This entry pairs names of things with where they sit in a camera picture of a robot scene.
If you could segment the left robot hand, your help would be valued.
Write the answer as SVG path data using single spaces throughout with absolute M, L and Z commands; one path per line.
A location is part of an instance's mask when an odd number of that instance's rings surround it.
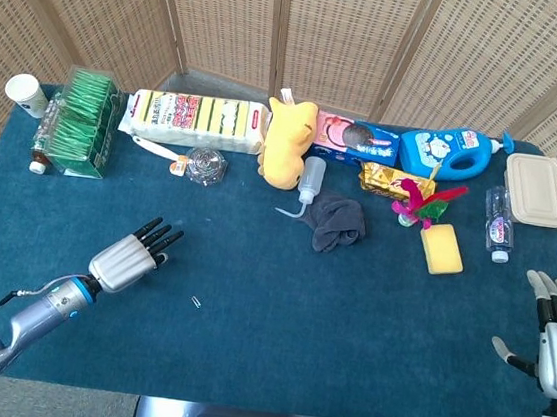
M 158 217 L 97 253 L 89 263 L 89 277 L 106 293 L 118 293 L 168 261 L 166 249 L 184 237 Z

